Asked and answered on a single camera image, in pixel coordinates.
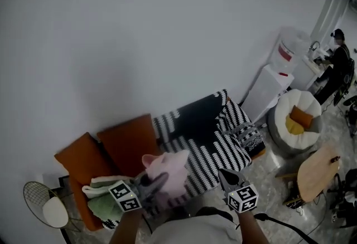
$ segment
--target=orange cushion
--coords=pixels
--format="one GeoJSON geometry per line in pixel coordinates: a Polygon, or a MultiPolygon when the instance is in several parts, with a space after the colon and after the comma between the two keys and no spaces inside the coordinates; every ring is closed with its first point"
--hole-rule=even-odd
{"type": "Polygon", "coordinates": [[[55,158],[82,185],[90,184],[92,178],[119,174],[88,132],[56,154],[55,158]]]}
{"type": "Polygon", "coordinates": [[[290,118],[298,122],[305,129],[310,128],[313,116],[308,113],[304,113],[301,109],[297,108],[295,105],[290,113],[290,118]]]}
{"type": "Polygon", "coordinates": [[[142,155],[160,155],[150,114],[97,134],[121,175],[136,177],[144,169],[142,155]]]}
{"type": "Polygon", "coordinates": [[[77,209],[82,217],[85,226],[90,231],[96,231],[103,228],[102,221],[94,216],[93,212],[87,205],[87,197],[82,192],[82,186],[72,176],[69,176],[69,183],[73,192],[74,199],[76,201],[77,209]]]}

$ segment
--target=white cabinet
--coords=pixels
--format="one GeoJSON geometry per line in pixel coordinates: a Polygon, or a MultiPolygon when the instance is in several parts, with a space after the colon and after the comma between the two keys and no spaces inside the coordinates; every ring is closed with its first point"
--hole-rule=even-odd
{"type": "Polygon", "coordinates": [[[286,91],[293,79],[292,74],[282,76],[273,71],[270,65],[262,68],[242,105],[242,109],[253,123],[278,103],[279,97],[286,91]]]}

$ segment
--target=wire chair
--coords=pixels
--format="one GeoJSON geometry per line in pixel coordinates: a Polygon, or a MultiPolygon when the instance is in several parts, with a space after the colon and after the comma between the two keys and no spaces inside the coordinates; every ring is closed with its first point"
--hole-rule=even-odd
{"type": "Polygon", "coordinates": [[[72,231],[80,232],[80,230],[73,223],[72,220],[78,220],[78,221],[81,220],[70,218],[66,207],[64,206],[60,198],[57,196],[57,194],[54,191],[52,191],[49,187],[45,186],[44,184],[35,181],[27,182],[23,186],[23,198],[25,199],[27,207],[32,212],[32,214],[45,225],[52,228],[64,228],[64,229],[72,230],[66,227],[68,223],[71,222],[71,224],[76,229],[72,231]],[[54,226],[51,223],[49,223],[49,221],[46,219],[46,216],[44,215],[44,206],[46,203],[49,203],[49,200],[51,200],[52,202],[55,201],[57,205],[60,206],[62,216],[66,217],[67,219],[64,225],[54,226]]]}

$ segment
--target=wooden table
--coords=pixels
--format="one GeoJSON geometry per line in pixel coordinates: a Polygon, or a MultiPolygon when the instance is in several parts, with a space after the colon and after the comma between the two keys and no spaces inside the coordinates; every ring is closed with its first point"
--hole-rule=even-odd
{"type": "Polygon", "coordinates": [[[333,160],[336,157],[338,157],[336,150],[329,145],[324,145],[300,165],[297,173],[276,176],[276,178],[297,179],[300,196],[284,204],[300,200],[313,201],[338,172],[339,160],[333,160]]]}

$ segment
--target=yellow pillow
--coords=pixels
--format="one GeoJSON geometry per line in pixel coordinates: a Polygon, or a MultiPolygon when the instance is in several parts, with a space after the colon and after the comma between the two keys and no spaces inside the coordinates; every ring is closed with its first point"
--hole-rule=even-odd
{"type": "Polygon", "coordinates": [[[286,116],[285,126],[288,132],[293,135],[299,135],[304,132],[302,125],[292,120],[289,115],[286,116]]]}

